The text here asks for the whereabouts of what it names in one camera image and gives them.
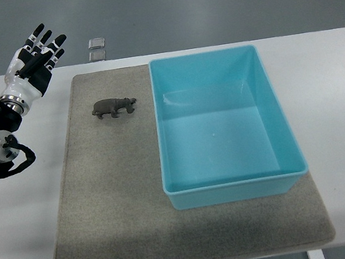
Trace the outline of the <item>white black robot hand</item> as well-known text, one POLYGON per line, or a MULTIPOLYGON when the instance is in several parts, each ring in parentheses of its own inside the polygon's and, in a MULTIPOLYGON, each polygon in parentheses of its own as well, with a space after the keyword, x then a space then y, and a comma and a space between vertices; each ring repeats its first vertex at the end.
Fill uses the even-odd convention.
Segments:
POLYGON ((64 54, 62 45, 67 36, 52 39, 52 31, 40 23, 11 60, 5 73, 6 88, 0 101, 25 116, 33 102, 43 97, 52 78, 52 71, 64 54))

